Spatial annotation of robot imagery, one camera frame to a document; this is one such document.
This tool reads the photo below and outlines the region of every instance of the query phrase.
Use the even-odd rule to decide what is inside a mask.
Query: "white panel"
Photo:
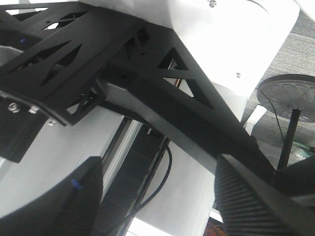
[[[169,146],[173,154],[169,178],[136,218],[173,236],[202,236],[214,202],[214,175],[174,143]],[[167,166],[166,152],[144,199],[160,184]]]
[[[252,129],[257,124],[257,122],[262,118],[262,116],[266,113],[267,109],[263,106],[256,106],[255,110],[251,114],[251,116],[246,121],[244,127],[249,135],[252,134]]]
[[[213,83],[213,86],[216,88],[236,118],[241,121],[248,98],[243,95],[237,95],[222,85]]]
[[[137,218],[133,219],[128,229],[128,233],[126,236],[172,236]]]
[[[0,217],[45,193],[89,156],[104,155],[122,118],[96,107],[75,126],[45,124],[22,161],[2,176]]]

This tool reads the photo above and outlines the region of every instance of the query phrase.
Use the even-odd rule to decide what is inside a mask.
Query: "wire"
[[[169,173],[171,171],[171,167],[172,167],[172,163],[173,163],[173,156],[172,156],[172,152],[169,149],[168,146],[166,146],[166,151],[168,153],[168,158],[169,158],[169,162],[168,162],[168,167],[166,170],[166,173],[164,175],[164,178],[162,179],[161,183],[159,184],[159,186],[157,187],[157,189],[154,191],[153,194],[151,194],[151,196],[149,196],[143,203],[141,203],[137,208],[133,209],[131,211],[131,213],[126,216],[123,220],[121,220],[119,223],[117,223],[114,227],[112,227],[109,231],[107,231],[106,233],[103,234],[103,236],[109,236],[112,232],[114,232],[115,230],[117,230],[122,224],[124,224],[127,220],[129,220],[130,218],[133,218],[142,208],[144,208],[159,192],[160,190],[163,188],[163,186],[166,183],[166,180],[169,176]]]
[[[272,109],[274,110],[274,113],[276,115],[277,124],[278,124],[279,130],[280,130],[280,133],[281,133],[281,137],[282,137],[282,142],[284,143],[284,134],[283,134],[283,132],[281,130],[280,123],[279,123],[279,120],[278,120],[278,115],[277,115],[277,112],[276,112],[276,108],[274,107],[274,104],[272,104],[270,99],[259,88],[256,88],[256,89],[257,89],[257,91],[259,91],[268,100],[268,102],[272,106]]]
[[[177,79],[176,82],[175,82],[175,87],[178,87],[181,85],[181,82],[182,82],[182,79]]]

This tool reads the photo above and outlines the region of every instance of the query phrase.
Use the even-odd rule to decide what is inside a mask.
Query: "hex bolt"
[[[29,113],[36,114],[38,112],[39,108],[37,106],[31,106],[29,109]]]
[[[55,121],[54,119],[50,119],[50,120],[48,121],[48,125],[49,125],[49,126],[54,126],[56,123],[57,123],[57,121]]]
[[[209,2],[209,6],[210,6],[211,8],[214,8],[216,5],[217,5],[217,1],[215,1],[215,0],[211,0],[211,1]]]
[[[15,102],[10,103],[8,106],[8,110],[12,113],[18,113],[20,109],[20,105]]]

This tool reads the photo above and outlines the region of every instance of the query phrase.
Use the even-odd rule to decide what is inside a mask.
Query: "floor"
[[[306,74],[315,76],[315,23],[303,12],[269,66],[262,81],[280,74]],[[244,123],[255,107],[259,104],[256,90],[250,96],[242,118]],[[289,120],[279,117],[283,134],[285,135]],[[315,124],[299,122],[294,140],[315,147]],[[269,111],[259,120],[252,131],[261,151],[271,164],[276,167],[282,148],[282,138],[275,115]],[[289,164],[297,161],[297,156],[290,155]]]

